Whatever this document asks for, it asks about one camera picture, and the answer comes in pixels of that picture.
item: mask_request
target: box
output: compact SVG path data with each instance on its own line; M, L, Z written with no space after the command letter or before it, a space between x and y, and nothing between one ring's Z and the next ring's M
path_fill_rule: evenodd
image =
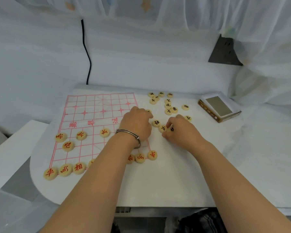
M222 92L202 95L198 104L218 123L231 119L241 113L239 105Z

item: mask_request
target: bracelet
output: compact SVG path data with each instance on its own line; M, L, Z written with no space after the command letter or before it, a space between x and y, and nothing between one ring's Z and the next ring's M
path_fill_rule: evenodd
M115 131L115 134L118 133L118 132L127 132L127 133L133 135L133 136L136 138L136 140L139 142L139 146L136 147L136 148L134 148L134 149L139 149L139 148L140 148L140 146L141 146L141 141L140 141L140 139L139 139L139 136L137 136L135 133L133 133L133 132L131 132L131 131L128 131L128 130L125 130L125 129L117 129L117 130Z

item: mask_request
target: black outlet panel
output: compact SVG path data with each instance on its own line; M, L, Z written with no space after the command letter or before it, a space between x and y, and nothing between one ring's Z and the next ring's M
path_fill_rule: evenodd
M223 38L221 35L214 46L208 62L243 66L234 51L234 40L231 38Z

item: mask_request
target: person's right arm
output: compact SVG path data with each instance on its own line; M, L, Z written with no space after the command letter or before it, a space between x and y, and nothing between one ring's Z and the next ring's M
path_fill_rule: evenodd
M171 117L163 133L198 161L229 233L291 233L291 222L181 115Z

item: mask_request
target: sheer white curtain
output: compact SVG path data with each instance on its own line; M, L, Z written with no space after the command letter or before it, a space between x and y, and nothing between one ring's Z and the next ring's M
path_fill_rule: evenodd
M291 0L0 0L1 8L5 1L48 22L94 15L148 31L216 30L235 39L245 65L236 101L291 104Z

